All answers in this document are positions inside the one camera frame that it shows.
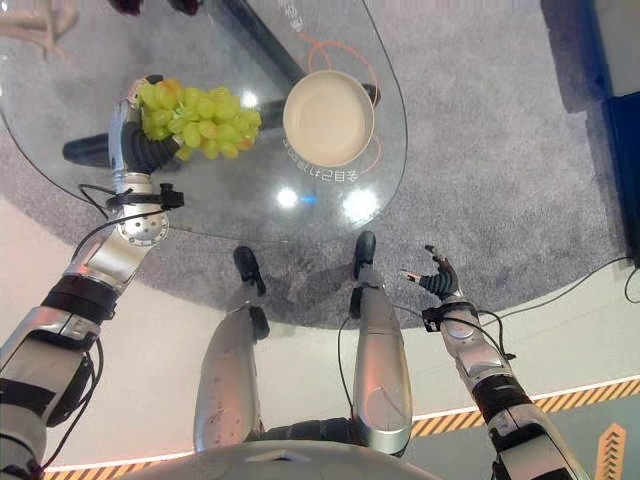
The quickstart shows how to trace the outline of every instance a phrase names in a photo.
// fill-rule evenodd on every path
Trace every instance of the beige bowl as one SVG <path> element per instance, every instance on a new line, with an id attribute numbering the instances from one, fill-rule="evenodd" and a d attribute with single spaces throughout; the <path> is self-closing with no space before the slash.
<path id="1" fill-rule="evenodd" d="M 371 141 L 374 113 L 360 82 L 336 70 L 320 70 L 289 93 L 282 119 L 289 144 L 322 167 L 355 160 Z"/>

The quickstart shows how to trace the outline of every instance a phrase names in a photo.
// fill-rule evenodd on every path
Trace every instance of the robot leg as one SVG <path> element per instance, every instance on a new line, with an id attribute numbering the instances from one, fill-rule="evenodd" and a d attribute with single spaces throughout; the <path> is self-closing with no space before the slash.
<path id="1" fill-rule="evenodd" d="M 269 334 L 267 319 L 257 306 L 266 289 L 251 250 L 238 247 L 234 260 L 243 283 L 202 364 L 193 431 L 196 452 L 242 443 L 262 428 L 253 346 Z"/>
<path id="2" fill-rule="evenodd" d="M 373 233 L 363 232 L 355 251 L 358 286 L 350 314 L 360 319 L 360 337 L 353 418 L 364 445 L 399 455 L 411 434 L 411 385 L 400 325 L 382 277 L 373 268 L 375 241 Z"/>

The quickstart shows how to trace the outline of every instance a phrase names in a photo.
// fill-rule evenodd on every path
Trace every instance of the gray carpet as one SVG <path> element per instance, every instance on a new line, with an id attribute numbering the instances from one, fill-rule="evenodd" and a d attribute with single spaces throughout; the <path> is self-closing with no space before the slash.
<path id="1" fill-rule="evenodd" d="M 400 83 L 409 135 L 400 189 L 367 226 L 378 237 L 377 265 L 395 303 L 431 304 L 397 275 L 399 268 L 434 271 L 422 250 L 427 242 L 449 253 L 470 299 L 496 310 L 625 251 L 600 73 L 580 2 L 560 3 L 368 2 Z M 75 244 L 100 221 L 40 176 L 6 132 L 0 152 L 6 198 L 55 235 Z M 270 319 L 337 326 L 348 307 L 356 236 L 251 244 L 269 288 Z M 237 244 L 172 231 L 138 279 L 221 307 L 237 283 Z M 405 327 L 418 323 L 399 317 Z"/>

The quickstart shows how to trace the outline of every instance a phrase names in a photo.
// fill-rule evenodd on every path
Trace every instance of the wire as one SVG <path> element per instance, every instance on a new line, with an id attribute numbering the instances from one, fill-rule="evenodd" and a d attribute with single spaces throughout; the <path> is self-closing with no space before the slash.
<path id="1" fill-rule="evenodd" d="M 631 297 L 629 296 L 629 284 L 631 283 L 631 279 L 633 278 L 633 276 L 638 273 L 638 270 L 638 267 L 634 268 L 631 272 L 631 275 L 629 275 L 629 278 L 627 278 L 627 282 L 624 284 L 624 298 L 626 298 L 629 303 L 633 304 L 640 303 L 640 300 L 631 299 Z"/>
<path id="2" fill-rule="evenodd" d="M 586 275 L 585 277 L 583 277 L 582 279 L 580 279 L 575 285 L 573 285 L 572 287 L 568 288 L 567 290 L 565 290 L 564 292 L 562 292 L 559 295 L 556 295 L 555 297 L 549 299 L 549 300 L 545 300 L 544 302 L 538 303 L 537 305 L 532 305 L 530 307 L 527 308 L 521 308 L 519 310 L 514 310 L 513 312 L 509 312 L 509 313 L 505 313 L 504 315 L 502 315 L 502 319 L 504 320 L 507 317 L 510 317 L 511 315 L 516 315 L 517 313 L 523 313 L 523 312 L 528 312 L 530 310 L 534 310 L 536 308 L 540 308 L 540 307 L 544 307 L 545 305 L 549 305 L 552 302 L 555 302 L 556 300 L 564 297 L 567 293 L 572 292 L 573 290 L 575 290 L 576 288 L 578 288 L 580 285 L 582 285 L 587 279 L 591 278 L 593 275 L 595 275 L 596 273 L 598 273 L 600 270 L 602 270 L 605 267 L 608 267 L 609 265 L 616 263 L 616 262 L 621 262 L 623 260 L 629 260 L 632 257 L 618 257 L 615 258 L 613 260 L 609 260 L 607 263 L 605 263 L 604 265 L 601 265 L 600 267 L 596 268 L 595 270 L 593 270 L 591 273 L 589 273 L 588 275 Z M 631 277 L 635 274 L 635 272 L 637 271 L 637 269 L 635 269 L 633 272 L 631 272 L 631 275 L 629 275 L 629 278 L 627 279 L 627 284 L 625 285 L 625 297 L 627 298 L 627 300 L 629 300 L 631 303 L 635 303 L 634 301 L 632 301 L 629 296 L 627 295 L 627 287 L 629 285 L 629 282 L 631 280 Z M 493 323 L 496 323 L 497 320 L 491 320 L 490 322 L 485 323 L 484 325 L 482 325 L 483 327 L 486 327 L 487 325 L 491 325 Z"/>
<path id="3" fill-rule="evenodd" d="M 93 197 L 91 195 L 89 195 L 85 189 L 89 189 L 89 190 L 97 190 L 99 192 L 103 192 L 103 193 L 108 193 L 110 195 L 116 195 L 116 192 L 114 190 L 109 190 L 108 188 L 104 188 L 104 187 L 100 187 L 98 185 L 89 185 L 88 183 L 81 183 L 78 185 L 78 189 L 80 190 L 80 193 L 82 193 L 82 195 L 84 195 L 84 198 L 86 198 L 89 203 L 91 205 L 93 205 L 94 207 L 96 207 L 98 209 L 98 211 L 102 214 L 102 216 L 106 219 L 109 219 L 109 215 L 107 215 L 107 213 L 104 211 L 104 209 L 102 208 L 102 206 L 96 202 Z"/>
<path id="4" fill-rule="evenodd" d="M 347 388 L 347 382 L 344 379 L 344 371 L 342 370 L 342 352 L 340 349 L 340 339 L 342 337 L 342 330 L 347 322 L 351 320 L 351 317 L 347 317 L 340 325 L 340 329 L 338 330 L 338 370 L 340 370 L 340 380 L 342 380 L 342 388 L 344 389 L 344 394 L 347 397 L 347 402 L 349 403 L 349 414 L 353 416 L 353 402 L 351 401 L 351 395 L 349 395 L 349 389 Z"/>
<path id="5" fill-rule="evenodd" d="M 96 347 L 98 349 L 98 373 L 95 375 L 95 382 L 91 383 L 91 387 L 89 388 L 89 391 L 83 397 L 83 399 L 79 402 L 79 405 L 82 405 L 82 407 L 80 407 L 80 411 L 76 415 L 76 418 L 74 418 L 73 421 L 71 422 L 71 425 L 69 425 L 69 428 L 67 428 L 67 431 L 62 436 L 62 439 L 60 440 L 60 443 L 58 443 L 58 446 L 56 447 L 54 452 L 49 457 L 49 460 L 47 460 L 47 462 L 44 465 L 42 465 L 42 470 L 47 469 L 49 467 L 49 465 L 51 465 L 51 463 L 60 454 L 60 452 L 62 451 L 62 448 L 65 445 L 65 443 L 67 443 L 67 440 L 69 439 L 69 436 L 73 432 L 73 429 L 75 428 L 75 426 L 78 424 L 78 422 L 82 418 L 82 415 L 84 414 L 84 412 L 87 410 L 87 407 L 89 406 L 89 402 L 91 401 L 91 398 L 93 397 L 93 393 L 95 392 L 96 387 L 98 386 L 98 383 L 100 383 L 100 379 L 102 378 L 102 372 L 103 372 L 103 369 L 104 369 L 104 351 L 102 350 L 102 342 L 100 341 L 99 338 L 96 338 L 96 343 L 95 344 L 96 344 Z"/>
<path id="6" fill-rule="evenodd" d="M 405 312 L 409 312 L 412 315 L 415 315 L 416 317 L 422 318 L 422 314 L 416 312 L 415 310 L 411 310 L 410 308 L 407 307 L 403 307 L 402 305 L 394 305 L 394 308 L 397 308 L 399 310 L 404 310 Z M 504 349 L 504 341 L 503 341 L 503 329 L 504 326 L 502 325 L 502 320 L 500 320 L 500 317 L 498 315 L 496 315 L 493 312 L 490 312 L 488 310 L 479 310 L 478 313 L 486 313 L 489 315 L 494 316 L 500 325 L 500 331 L 498 332 L 498 338 L 499 340 L 496 342 L 496 340 L 491 336 L 491 334 L 489 334 L 489 332 L 487 332 L 484 328 L 482 328 L 479 325 L 476 325 L 475 323 L 471 323 L 471 322 L 467 322 L 466 320 L 458 320 L 457 318 L 445 318 L 443 319 L 443 321 L 445 322 L 458 322 L 458 323 L 462 323 L 464 325 L 467 325 L 469 327 L 473 327 L 476 330 L 478 330 L 480 333 L 482 333 L 483 335 L 485 335 L 493 344 L 493 346 L 496 348 L 496 350 L 507 360 L 513 360 L 514 358 L 516 358 L 516 356 L 513 353 L 507 353 Z"/>
<path id="7" fill-rule="evenodd" d="M 84 238 L 82 240 L 80 240 L 80 243 L 78 243 L 78 246 L 76 247 L 76 250 L 73 252 L 73 256 L 71 257 L 71 260 L 76 258 L 78 256 L 78 253 L 80 253 L 80 250 L 82 249 L 82 247 L 84 247 L 84 244 L 87 243 L 87 241 L 91 237 L 93 237 L 96 233 L 98 233 L 102 229 L 110 227 L 111 225 L 116 225 L 118 223 L 127 222 L 129 220 L 134 220 L 136 218 L 150 217 L 152 215 L 158 215 L 159 213 L 163 213 L 163 212 L 164 212 L 164 210 L 161 209 L 161 210 L 156 210 L 154 212 L 139 213 L 137 215 L 129 215 L 128 217 L 116 218 L 115 220 L 111 220 L 109 222 L 103 223 L 99 227 L 96 227 L 93 230 L 91 230 L 89 233 L 87 233 L 84 236 Z"/>
<path id="8" fill-rule="evenodd" d="M 500 345 L 500 350 L 502 352 L 505 351 L 504 349 L 504 324 L 502 323 L 502 319 L 500 318 L 500 316 L 497 313 L 494 313 L 490 310 L 478 310 L 478 313 L 480 315 L 490 315 L 493 318 L 495 318 L 496 322 L 498 322 L 498 344 Z"/>

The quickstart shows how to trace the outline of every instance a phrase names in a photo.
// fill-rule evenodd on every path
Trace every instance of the glass table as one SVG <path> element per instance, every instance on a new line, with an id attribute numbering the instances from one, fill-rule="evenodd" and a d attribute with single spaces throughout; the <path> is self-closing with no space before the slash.
<path id="1" fill-rule="evenodd" d="M 11 11 L 29 3 L 3 5 Z M 154 174 L 185 193 L 171 218 L 176 228 L 243 240 L 325 240 L 372 220 L 398 188 L 404 106 L 363 2 L 205 1 L 193 16 L 166 1 L 144 2 L 137 16 L 88 2 L 56 46 L 60 53 L 43 58 L 33 44 L 3 39 L 2 113 L 26 158 L 72 195 L 80 197 L 82 183 L 112 185 L 104 132 L 114 102 L 154 73 L 202 89 L 223 84 L 263 117 L 256 144 L 237 159 L 198 153 Z M 376 106 L 371 142 L 343 167 L 305 161 L 282 129 L 291 88 L 323 69 L 356 78 Z M 90 148 L 76 148 L 88 138 Z"/>

